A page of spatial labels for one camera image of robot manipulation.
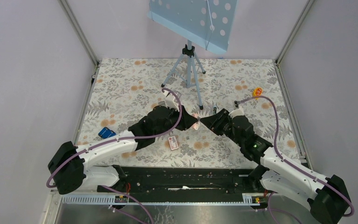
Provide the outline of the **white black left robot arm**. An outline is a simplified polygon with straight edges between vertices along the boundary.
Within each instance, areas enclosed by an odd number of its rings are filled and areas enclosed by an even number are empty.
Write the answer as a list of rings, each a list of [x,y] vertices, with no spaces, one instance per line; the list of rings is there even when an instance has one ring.
[[[113,191],[122,191],[126,180],[113,167],[101,167],[103,160],[135,152],[153,144],[157,137],[173,129],[185,131],[198,122],[185,107],[180,111],[165,106],[156,106],[140,121],[127,130],[88,145],[75,146],[71,141],[63,143],[48,163],[50,177],[48,188],[57,188],[65,195],[85,186],[108,186]]]

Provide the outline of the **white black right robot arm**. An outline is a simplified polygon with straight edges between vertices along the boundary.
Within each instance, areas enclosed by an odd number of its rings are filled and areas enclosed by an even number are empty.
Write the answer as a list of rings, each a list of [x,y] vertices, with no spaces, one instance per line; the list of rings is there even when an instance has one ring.
[[[321,224],[337,224],[349,209],[350,197],[342,178],[319,174],[276,151],[254,132],[243,110],[222,109],[200,122],[216,135],[228,137],[248,160],[257,163],[248,183],[251,190],[281,194],[302,205]]]

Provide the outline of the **pink mini stapler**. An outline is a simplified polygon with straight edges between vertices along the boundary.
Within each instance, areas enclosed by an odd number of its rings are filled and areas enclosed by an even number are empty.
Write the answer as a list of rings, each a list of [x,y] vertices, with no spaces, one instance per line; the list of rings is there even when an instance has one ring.
[[[192,116],[197,119],[197,121],[192,124],[192,129],[198,130],[200,127],[200,115],[198,113],[193,113]]]

